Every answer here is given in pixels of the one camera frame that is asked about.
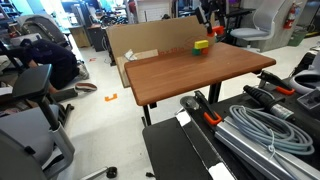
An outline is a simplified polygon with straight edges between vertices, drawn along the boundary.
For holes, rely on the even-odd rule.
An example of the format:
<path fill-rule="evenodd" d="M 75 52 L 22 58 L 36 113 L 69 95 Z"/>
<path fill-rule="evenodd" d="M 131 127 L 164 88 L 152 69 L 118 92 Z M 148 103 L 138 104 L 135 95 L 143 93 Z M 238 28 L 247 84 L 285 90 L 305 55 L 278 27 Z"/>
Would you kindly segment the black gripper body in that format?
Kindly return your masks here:
<path fill-rule="evenodd" d="M 201 6 L 198 6 L 196 9 L 195 9 L 195 14 L 197 16 L 197 19 L 198 19 L 198 22 L 200 24 L 206 24 L 208 22 L 207 18 L 206 18 L 206 15 L 205 15 L 205 12 L 204 10 L 202 9 Z"/>

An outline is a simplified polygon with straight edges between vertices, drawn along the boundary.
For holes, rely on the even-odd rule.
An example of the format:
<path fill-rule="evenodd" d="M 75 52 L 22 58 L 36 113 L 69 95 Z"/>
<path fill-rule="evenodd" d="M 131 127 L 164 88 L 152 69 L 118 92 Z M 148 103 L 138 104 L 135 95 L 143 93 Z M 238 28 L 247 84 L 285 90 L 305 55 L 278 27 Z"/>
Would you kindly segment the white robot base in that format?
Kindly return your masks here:
<path fill-rule="evenodd" d="M 320 52 L 307 52 L 294 68 L 289 86 L 297 93 L 306 94 L 320 88 Z"/>

